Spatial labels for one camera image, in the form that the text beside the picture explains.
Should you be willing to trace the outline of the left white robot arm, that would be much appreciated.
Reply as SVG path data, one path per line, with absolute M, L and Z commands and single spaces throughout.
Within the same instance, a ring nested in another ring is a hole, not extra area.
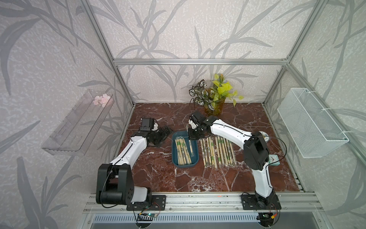
M 151 189 L 134 185 L 132 168 L 140 154 L 149 146 L 157 147 L 172 133 L 169 127 L 138 131 L 123 151 L 109 164 L 98 169 L 96 202 L 105 205 L 152 205 Z

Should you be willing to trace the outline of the teal storage box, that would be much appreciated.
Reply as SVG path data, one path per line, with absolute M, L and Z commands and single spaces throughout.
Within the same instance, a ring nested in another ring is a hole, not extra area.
M 172 136 L 172 162 L 178 168 L 194 167 L 199 161 L 196 140 L 190 140 L 186 131 L 175 132 Z

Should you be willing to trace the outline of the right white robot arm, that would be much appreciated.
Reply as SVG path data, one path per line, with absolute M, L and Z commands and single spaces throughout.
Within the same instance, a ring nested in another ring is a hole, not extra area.
M 197 120 L 191 117 L 189 138 L 198 140 L 206 133 L 221 136 L 243 150 L 244 162 L 251 168 L 255 181 L 255 196 L 259 201 L 269 202 L 274 190 L 269 175 L 269 149 L 260 132 L 247 132 L 211 116 Z

